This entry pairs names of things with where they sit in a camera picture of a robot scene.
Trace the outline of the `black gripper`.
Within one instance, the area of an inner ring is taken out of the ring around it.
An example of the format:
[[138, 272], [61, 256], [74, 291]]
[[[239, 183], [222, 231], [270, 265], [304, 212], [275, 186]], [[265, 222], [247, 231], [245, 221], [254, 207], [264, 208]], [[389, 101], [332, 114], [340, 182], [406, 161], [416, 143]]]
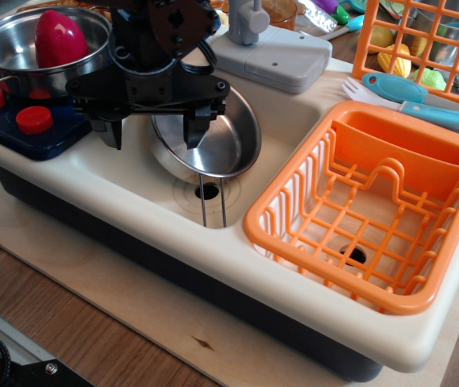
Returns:
[[211, 73], [189, 72], [183, 64], [153, 75], [111, 64], [68, 81], [66, 91], [108, 147], [121, 149], [123, 119], [151, 114], [183, 116], [183, 139], [193, 149], [211, 121], [225, 113], [230, 85]]

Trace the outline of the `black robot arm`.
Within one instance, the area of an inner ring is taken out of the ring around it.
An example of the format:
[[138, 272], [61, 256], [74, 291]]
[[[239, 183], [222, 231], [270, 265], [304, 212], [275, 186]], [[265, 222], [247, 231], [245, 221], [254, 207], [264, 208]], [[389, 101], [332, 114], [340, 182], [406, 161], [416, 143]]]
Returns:
[[69, 81], [77, 111], [112, 148], [132, 114], [178, 115], [188, 148], [226, 110], [229, 84], [216, 76], [207, 38], [219, 28], [208, 1], [101, 1], [111, 13], [110, 64]]

